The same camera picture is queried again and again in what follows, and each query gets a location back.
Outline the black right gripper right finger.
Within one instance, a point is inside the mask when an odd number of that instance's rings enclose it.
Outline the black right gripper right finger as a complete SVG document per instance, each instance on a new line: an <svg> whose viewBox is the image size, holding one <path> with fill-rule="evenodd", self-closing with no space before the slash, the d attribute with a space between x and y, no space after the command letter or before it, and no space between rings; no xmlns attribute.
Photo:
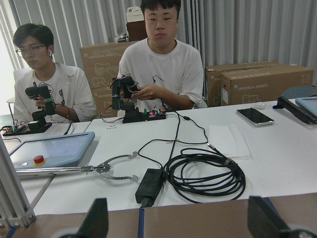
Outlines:
<svg viewBox="0 0 317 238"><path fill-rule="evenodd" d="M249 197L247 224L254 238L287 238L291 232L268 197Z"/></svg>

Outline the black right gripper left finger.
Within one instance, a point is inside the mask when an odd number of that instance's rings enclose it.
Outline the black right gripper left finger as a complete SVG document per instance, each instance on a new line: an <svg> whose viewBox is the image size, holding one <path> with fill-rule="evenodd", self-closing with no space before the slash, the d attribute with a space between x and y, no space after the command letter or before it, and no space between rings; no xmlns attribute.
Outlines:
<svg viewBox="0 0 317 238"><path fill-rule="evenodd" d="M107 199L96 198L79 227L76 238L106 238L108 233Z"/></svg>

